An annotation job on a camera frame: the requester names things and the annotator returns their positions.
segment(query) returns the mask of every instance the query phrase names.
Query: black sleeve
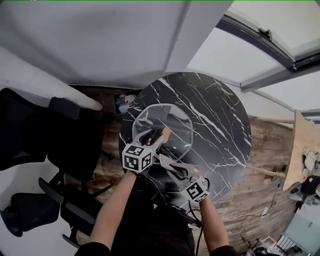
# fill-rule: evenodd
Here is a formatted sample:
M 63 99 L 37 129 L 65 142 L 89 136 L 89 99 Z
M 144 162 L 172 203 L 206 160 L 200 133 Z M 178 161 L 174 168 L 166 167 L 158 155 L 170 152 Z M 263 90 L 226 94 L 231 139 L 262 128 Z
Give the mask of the black sleeve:
M 74 256 L 111 256 L 110 250 L 103 243 L 88 242 L 82 245 Z
M 239 256 L 239 254 L 232 246 L 224 245 L 214 249 L 210 256 Z

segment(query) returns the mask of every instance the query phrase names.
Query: power strip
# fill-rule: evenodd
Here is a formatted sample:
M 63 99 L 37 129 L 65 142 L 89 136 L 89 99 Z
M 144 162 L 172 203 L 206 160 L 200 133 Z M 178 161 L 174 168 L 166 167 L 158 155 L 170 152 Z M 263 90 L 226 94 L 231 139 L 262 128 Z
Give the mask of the power strip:
M 260 218 L 261 221 L 265 218 L 265 216 L 267 215 L 267 212 L 268 212 L 268 207 L 265 207 L 261 214 L 261 218 Z

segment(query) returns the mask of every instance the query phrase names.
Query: forearm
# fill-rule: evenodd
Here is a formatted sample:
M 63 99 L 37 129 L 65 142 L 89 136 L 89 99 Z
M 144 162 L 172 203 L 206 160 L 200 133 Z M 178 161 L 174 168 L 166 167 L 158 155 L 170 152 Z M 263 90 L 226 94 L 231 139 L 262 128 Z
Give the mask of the forearm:
M 200 210 L 204 239 L 209 253 L 218 247 L 229 245 L 226 228 L 217 214 L 210 196 L 200 202 Z
M 110 198 L 99 211 L 89 242 L 102 243 L 111 250 L 136 178 L 136 175 L 131 171 L 126 172 Z

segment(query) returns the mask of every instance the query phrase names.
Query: wooden floor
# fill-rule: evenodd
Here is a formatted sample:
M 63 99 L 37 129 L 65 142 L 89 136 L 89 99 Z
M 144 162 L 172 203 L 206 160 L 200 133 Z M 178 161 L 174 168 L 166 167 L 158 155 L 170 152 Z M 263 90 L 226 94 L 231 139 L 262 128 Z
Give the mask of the wooden floor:
M 88 183 L 89 191 L 95 192 L 106 187 L 111 180 L 115 180 L 116 184 L 118 184 L 124 175 L 120 165 L 118 149 L 121 117 L 113 114 L 113 94 L 120 92 L 105 88 L 76 88 L 103 104 L 101 117 L 106 124 L 102 148 L 115 156 L 112 161 L 108 161 L 104 156 L 100 157 L 94 173 L 94 180 Z M 254 120 L 253 118 L 250 119 L 250 124 L 252 148 L 249 164 L 270 171 L 274 167 L 280 168 L 284 164 L 288 164 L 292 150 L 292 130 L 274 123 Z M 76 186 L 80 185 L 71 177 L 66 179 L 69 183 Z M 281 232 L 288 226 L 294 215 L 295 203 L 287 199 L 288 191 L 280 191 L 275 195 L 277 190 L 277 184 L 272 183 L 271 177 L 246 169 L 242 179 L 233 189 L 214 203 L 220 215 L 224 212 L 221 217 L 223 217 L 222 220 L 228 233 L 229 243 L 238 252 L 242 253 L 247 249 L 243 239 L 247 243 L 251 241 L 252 244 L 256 242 L 256 239 L 263 239 L 266 236 L 271 236 L 278 240 Z M 98 200 L 102 203 L 105 202 L 112 191 L 110 189 L 100 195 Z M 273 197 L 276 203 L 263 220 L 254 216 L 248 216 L 245 220 L 244 216 L 236 218 L 248 213 L 254 213 L 252 215 L 257 216 L 261 215 L 262 211 L 259 210 L 264 207 L 270 208 Z M 197 243 L 199 233 L 199 229 L 193 231 L 195 243 Z M 87 238 L 79 233 L 78 240 L 82 244 L 86 242 Z M 203 237 L 200 241 L 198 255 L 209 255 Z

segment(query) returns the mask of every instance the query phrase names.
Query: black marble table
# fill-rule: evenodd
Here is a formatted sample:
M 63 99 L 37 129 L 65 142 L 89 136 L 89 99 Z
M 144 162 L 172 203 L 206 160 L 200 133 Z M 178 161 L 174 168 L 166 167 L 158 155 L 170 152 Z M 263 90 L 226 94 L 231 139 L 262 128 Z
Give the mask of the black marble table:
M 133 140 L 136 118 L 155 104 L 175 105 L 189 117 L 192 124 L 184 127 L 192 129 L 193 140 L 189 150 L 180 154 L 180 161 L 195 166 L 210 180 L 213 202 L 221 198 L 242 176 L 251 149 L 249 118 L 239 98 L 223 82 L 205 74 L 180 72 L 160 78 L 142 90 L 123 116 L 120 154 Z M 190 144 L 177 131 L 172 130 L 171 136 L 180 144 Z M 136 189 L 146 191 L 156 205 L 187 208 L 188 201 L 177 193 L 177 186 L 160 165 L 153 165 L 137 184 Z

